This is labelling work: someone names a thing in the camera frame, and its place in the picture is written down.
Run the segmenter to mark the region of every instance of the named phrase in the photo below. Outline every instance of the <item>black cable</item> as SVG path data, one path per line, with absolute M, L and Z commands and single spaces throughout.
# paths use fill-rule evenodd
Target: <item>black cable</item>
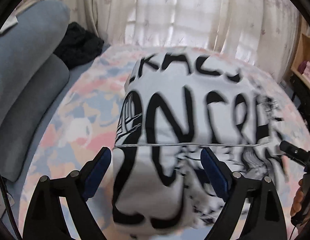
M 11 223 L 11 226 L 13 227 L 13 230 L 15 232 L 17 240 L 23 240 L 23 238 L 21 237 L 20 232 L 18 230 L 18 227 L 16 225 L 13 212 L 11 211 L 9 199 L 8 199 L 8 196 L 7 196 L 6 186 L 4 184 L 4 181 L 2 180 L 2 176 L 1 175 L 0 175 L 0 190 L 2 192 L 2 198 L 4 199 L 4 203 L 5 203 L 6 211 L 7 211 L 8 217 L 9 217 L 9 221 Z
M 292 233 L 291 233 L 291 236 L 290 236 L 290 239 L 289 239 L 289 240 L 291 240 L 291 238 L 292 238 L 292 236 L 293 236 L 293 232 L 294 232 L 295 228 L 296 228 L 296 227 L 294 227 L 294 228 L 293 228 L 293 230 L 292 230 Z

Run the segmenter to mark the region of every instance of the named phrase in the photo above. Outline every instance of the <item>multicolored blanket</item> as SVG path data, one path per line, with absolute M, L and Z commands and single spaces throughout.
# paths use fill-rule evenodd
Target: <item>multicolored blanket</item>
M 184 49 L 178 47 L 172 50 L 179 52 Z M 42 175 L 48 175 L 51 179 L 64 177 L 72 170 L 80 170 L 87 161 L 94 158 L 101 147 L 106 146 L 111 149 L 114 146 L 119 114 L 125 97 L 125 81 L 140 57 L 161 50 L 162 48 L 141 48 L 131 45 L 112 46 L 95 59 L 91 68 L 81 75 L 67 93 L 42 137 L 26 177 L 20 200 L 19 229 L 21 232 L 31 196 Z M 194 50 L 211 54 L 206 50 Z M 235 67 L 244 64 L 237 60 L 231 60 L 231 62 Z M 285 122 L 284 139 L 305 150 L 310 150 L 308 130 L 285 92 L 270 75 L 258 68 L 246 65 L 245 71 L 264 87 L 268 96 L 275 98 L 282 109 L 283 118 L 291 120 L 291 122 Z M 289 181 L 287 190 L 280 195 L 280 199 L 290 233 L 292 226 L 289 212 L 303 169 L 289 160 L 286 166 Z M 112 184 L 113 174 L 110 167 L 96 195 L 87 203 L 108 240 L 130 239 L 129 236 L 122 235 L 114 229 L 111 206 Z M 62 199 L 61 203 L 70 234 L 73 238 L 79 239 L 67 209 L 66 200 Z M 238 238 L 243 224 L 243 220 L 239 221 L 233 239 Z M 188 228 L 173 235 L 161 236 L 159 239 L 204 239 L 209 229 Z

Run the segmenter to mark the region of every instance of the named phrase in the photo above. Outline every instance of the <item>metal pin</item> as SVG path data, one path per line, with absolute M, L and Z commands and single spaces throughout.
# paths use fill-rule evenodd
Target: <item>metal pin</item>
M 272 181 L 272 179 L 268 176 L 264 177 L 264 180 L 267 182 L 267 183 L 270 183 Z
M 242 175 L 238 171 L 233 172 L 233 176 L 237 179 L 239 179 Z
M 71 177 L 77 177 L 79 175 L 79 171 L 72 171 L 71 173 L 70 173 L 70 176 Z
M 46 175 L 44 175 L 44 176 L 41 176 L 41 177 L 40 177 L 39 181 L 40 181 L 40 182 L 44 182 L 44 181 L 46 181 L 47 179 L 48 179 L 48 177 L 47 177 Z

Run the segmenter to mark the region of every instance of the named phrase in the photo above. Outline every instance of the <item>black and white fabric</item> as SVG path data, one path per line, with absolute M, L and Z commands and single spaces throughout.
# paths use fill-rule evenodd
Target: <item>black and white fabric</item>
M 139 60 L 113 149 L 116 228 L 147 239 L 213 224 L 224 203 L 200 163 L 203 146 L 232 171 L 281 187 L 280 114 L 241 68 L 217 56 L 190 50 Z

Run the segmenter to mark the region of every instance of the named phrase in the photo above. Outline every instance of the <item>curtain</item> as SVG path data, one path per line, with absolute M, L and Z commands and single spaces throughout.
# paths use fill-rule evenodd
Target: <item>curtain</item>
M 296 41 L 289 0 L 63 0 L 72 20 L 111 44 L 193 46 L 227 54 L 279 82 Z

